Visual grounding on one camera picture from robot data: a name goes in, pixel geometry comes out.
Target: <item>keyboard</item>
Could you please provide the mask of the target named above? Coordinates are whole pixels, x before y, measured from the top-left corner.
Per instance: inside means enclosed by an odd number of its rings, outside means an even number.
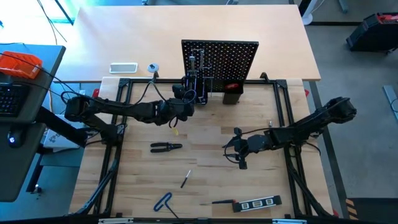
[[[0,83],[0,117],[17,117],[28,93],[27,85]]]

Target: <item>floor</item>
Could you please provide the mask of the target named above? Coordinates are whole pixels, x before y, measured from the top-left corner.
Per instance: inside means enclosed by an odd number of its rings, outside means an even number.
[[[141,4],[141,1],[90,1],[88,4]],[[221,4],[225,1],[195,0],[157,0],[156,4]],[[284,0],[239,1],[240,4],[287,4]],[[349,11],[343,14],[337,0],[326,0],[314,15],[314,21],[361,21],[364,17],[377,12],[398,11],[398,2],[394,0],[347,0]],[[31,28],[31,24],[43,24],[45,19],[38,15],[26,20],[16,21],[1,18],[5,24],[0,29],[1,42],[27,42],[33,44],[54,44],[52,31],[47,25]],[[67,31],[72,27],[68,24],[56,24],[67,39]],[[38,29],[32,35],[22,35],[25,29]],[[355,27],[322,27],[307,26],[315,59],[318,64],[322,81],[318,89],[322,103],[337,96],[351,98],[352,104],[358,109],[355,119],[344,125],[329,126],[338,164],[348,197],[398,197],[398,133],[397,120],[394,117],[387,98],[382,90],[383,85],[392,85],[398,92],[398,66],[396,52],[388,56],[377,53],[350,52],[345,38]],[[72,84],[74,90],[86,90],[90,95],[98,83]],[[62,92],[59,84],[52,90]],[[308,96],[310,109],[315,109],[312,96]],[[44,106],[48,106],[48,96]],[[64,106],[57,96],[53,97],[54,113],[61,113]],[[322,139],[318,141],[325,152]],[[333,207],[340,212],[331,170],[326,157],[322,153],[323,169],[328,183]],[[77,167],[45,167],[39,179],[44,188],[41,195],[31,195],[21,191],[14,203],[0,203],[0,220],[21,218],[37,218],[59,216],[68,213],[73,187],[78,173]]]

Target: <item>computer mouse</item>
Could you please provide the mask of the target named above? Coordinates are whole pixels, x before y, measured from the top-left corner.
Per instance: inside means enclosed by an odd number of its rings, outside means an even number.
[[[25,125],[11,125],[7,135],[8,145],[12,148],[21,147],[25,143],[26,129]]]

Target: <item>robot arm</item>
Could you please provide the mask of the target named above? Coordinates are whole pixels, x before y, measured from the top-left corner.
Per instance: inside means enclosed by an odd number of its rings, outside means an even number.
[[[235,128],[236,136],[224,147],[234,146],[237,154],[226,154],[225,156],[235,158],[240,169],[247,169],[245,157],[250,153],[276,150],[291,144],[301,146],[310,136],[321,134],[326,125],[351,121],[355,115],[356,109],[349,102],[349,98],[338,97],[318,108],[313,114],[285,128],[266,128],[267,131],[264,131],[264,134],[256,134],[248,139],[242,139],[241,136],[245,133],[242,133],[239,128]]]
[[[193,97],[195,92],[185,92],[183,86],[173,86],[176,98],[157,100],[147,103],[128,104],[102,98],[91,98],[78,95],[67,101],[65,118],[74,122],[83,122],[89,127],[100,131],[103,141],[116,144],[118,127],[106,124],[97,117],[97,113],[128,116],[137,121],[158,126],[167,124],[174,118],[186,121],[194,113]]]

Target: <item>wooden tabletop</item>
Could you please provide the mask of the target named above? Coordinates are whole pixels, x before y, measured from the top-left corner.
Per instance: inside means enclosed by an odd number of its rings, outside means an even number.
[[[118,78],[104,78],[100,97],[114,100],[118,83]],[[288,85],[294,119],[297,121],[309,114],[307,99],[301,80],[288,80]],[[171,85],[157,86],[166,98],[172,97]],[[145,84],[134,84],[131,103],[141,97],[144,87]],[[158,99],[154,88],[150,87],[143,101]],[[110,123],[110,115],[100,116]],[[234,127],[250,131],[268,127],[270,120],[274,126],[279,126],[273,89],[264,85],[245,85],[244,94],[237,105],[223,105],[222,96],[214,93],[207,105],[195,107],[193,117],[186,122],[178,122],[178,136],[167,125],[158,127],[128,118],[112,214],[123,212],[124,217],[173,218],[165,207],[159,212],[153,210],[157,201],[167,192],[173,193],[169,204],[182,218],[283,218],[286,213],[293,214],[283,150],[247,156],[247,170],[239,170],[237,164],[228,162],[222,156],[222,145],[231,139]],[[182,143],[183,148],[158,154],[150,152],[151,143],[167,141]],[[101,144],[86,147],[71,212],[81,208],[98,185],[104,149],[105,146]],[[331,212],[318,151],[304,146],[302,160],[308,188]],[[180,185],[189,170],[192,172],[181,189]],[[282,205],[250,212],[233,213],[230,204],[199,205],[214,200],[244,201],[273,195],[281,196]],[[298,198],[304,211],[300,190]]]
[[[320,74],[296,5],[81,7],[57,77],[100,82],[109,66],[137,62],[135,74],[184,76],[181,40],[258,41],[248,78],[318,81]]]

